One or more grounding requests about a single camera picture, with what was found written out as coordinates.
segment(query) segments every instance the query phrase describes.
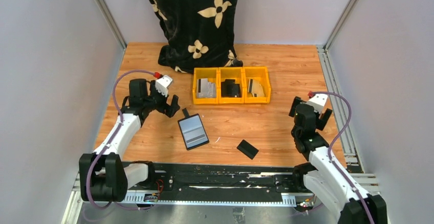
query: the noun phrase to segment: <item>wood grain surface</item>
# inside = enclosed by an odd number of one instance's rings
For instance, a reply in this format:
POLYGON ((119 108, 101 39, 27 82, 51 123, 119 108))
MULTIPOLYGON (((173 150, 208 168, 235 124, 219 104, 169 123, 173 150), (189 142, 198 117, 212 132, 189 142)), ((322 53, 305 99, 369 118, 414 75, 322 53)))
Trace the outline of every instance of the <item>wood grain surface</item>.
MULTIPOLYGON (((305 163, 291 137, 293 118, 288 116, 295 96, 307 99, 309 91, 326 91, 326 84, 315 46, 238 44, 238 59, 244 66, 267 66, 271 83, 270 104, 193 105, 192 75, 159 66, 157 59, 162 43, 129 43, 119 75, 133 69, 145 69, 167 74, 174 80, 169 88, 179 96, 181 109, 199 114, 210 142, 187 151, 178 127, 183 118, 181 110, 173 118, 152 112, 143 127, 134 136, 123 160, 149 160, 164 163, 227 164, 254 166, 295 166, 305 163), (259 150, 253 160, 237 150, 241 140, 259 150)), ((119 103, 128 95, 128 83, 134 78, 152 80, 151 75, 130 74, 117 87, 119 103)), ((116 110, 111 99, 102 122, 95 147, 100 145, 116 121, 116 110)), ((337 133, 332 116, 320 134, 331 142, 337 133)), ((339 161, 345 165, 340 142, 333 148, 339 161)))

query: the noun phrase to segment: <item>red connector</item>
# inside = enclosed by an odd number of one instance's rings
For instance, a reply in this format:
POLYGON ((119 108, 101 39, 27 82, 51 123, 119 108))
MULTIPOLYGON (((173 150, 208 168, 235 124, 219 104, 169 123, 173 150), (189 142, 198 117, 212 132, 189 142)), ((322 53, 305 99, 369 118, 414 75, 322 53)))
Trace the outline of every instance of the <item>red connector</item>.
POLYGON ((155 73, 154 73, 154 77, 157 78, 157 79, 161 78, 162 76, 163 76, 163 75, 161 75, 161 74, 158 73, 158 72, 155 72, 155 73))

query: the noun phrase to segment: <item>wooden table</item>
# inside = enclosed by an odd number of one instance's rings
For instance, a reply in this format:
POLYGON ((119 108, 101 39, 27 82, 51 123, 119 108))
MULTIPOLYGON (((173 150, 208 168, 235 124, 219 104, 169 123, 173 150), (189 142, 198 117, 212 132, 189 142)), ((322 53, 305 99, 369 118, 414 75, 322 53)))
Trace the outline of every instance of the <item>wooden table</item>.
MULTIPOLYGON (((244 66, 268 67, 272 89, 270 104, 237 105, 193 105, 192 75, 158 65, 161 46, 162 43, 128 44, 119 75, 133 69, 145 69, 171 76, 174 84, 169 88, 169 94, 179 96, 181 109, 187 107, 190 114, 200 114, 210 142, 187 151, 178 127, 178 120, 183 118, 181 110, 173 118, 154 111, 132 139, 123 160, 254 166, 295 166, 306 162, 295 148, 290 133, 294 121, 288 113, 295 96, 306 100, 309 91, 327 90, 315 46, 236 45, 238 58, 244 66), (253 160, 236 148, 243 139, 259 150, 253 160)), ((153 79, 147 74, 126 76, 117 87, 119 104, 128 95, 128 83, 134 78, 153 79)), ((116 116, 110 100, 95 147, 112 129, 116 116)), ((336 133, 332 116, 320 134, 331 142, 336 133)), ((345 165, 339 142, 333 151, 345 165)))

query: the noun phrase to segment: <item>robotic arm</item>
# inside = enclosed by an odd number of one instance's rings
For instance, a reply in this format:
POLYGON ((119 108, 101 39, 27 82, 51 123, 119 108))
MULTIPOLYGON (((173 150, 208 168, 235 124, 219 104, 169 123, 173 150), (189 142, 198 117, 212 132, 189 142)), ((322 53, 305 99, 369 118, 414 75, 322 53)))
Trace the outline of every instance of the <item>robotic arm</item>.
POLYGON ((132 186, 139 184, 149 188, 155 183, 155 169, 152 162, 135 162, 127 167, 122 165, 122 157, 133 136, 142 127, 145 119, 153 110, 173 117, 180 109, 178 96, 174 95, 171 104, 167 104, 168 87, 173 80, 163 76, 150 82, 148 94, 147 81, 134 79, 129 83, 129 96, 122 102, 123 121, 118 116, 115 126, 104 142, 93 153, 85 153, 79 160, 81 197, 88 201, 86 193, 86 177, 90 165, 104 147, 109 146, 91 171, 90 190, 94 201, 123 201, 126 192, 132 186), (119 131, 109 143, 109 138, 121 123, 119 131), (105 168, 105 173, 96 174, 105 168))
POLYGON ((374 222, 387 223, 384 199, 380 195, 372 196, 362 188, 337 161, 333 152, 330 158, 328 143, 316 132, 316 129, 324 129, 332 113, 332 110, 327 109, 321 114, 327 98, 327 95, 316 94, 304 102, 295 97, 292 104, 289 116, 294 117, 295 125, 291 135, 298 152, 309 161, 294 168, 294 182, 298 187, 309 189, 317 195, 338 223, 368 223, 357 191, 366 202, 374 222))

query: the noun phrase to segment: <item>white wall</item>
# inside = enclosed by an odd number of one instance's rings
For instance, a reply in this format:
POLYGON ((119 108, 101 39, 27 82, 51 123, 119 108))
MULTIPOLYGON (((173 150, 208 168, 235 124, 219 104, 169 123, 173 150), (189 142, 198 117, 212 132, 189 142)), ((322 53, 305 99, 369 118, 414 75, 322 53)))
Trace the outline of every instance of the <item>white wall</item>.
POLYGON ((123 50, 94 0, 0 0, 1 223, 60 223, 123 50))
POLYGON ((434 0, 360 0, 330 50, 392 223, 432 223, 434 0))
MULTIPOLYGON (((125 40, 166 42, 148 0, 105 0, 125 40)), ((238 0, 235 41, 323 44, 349 0, 238 0)))

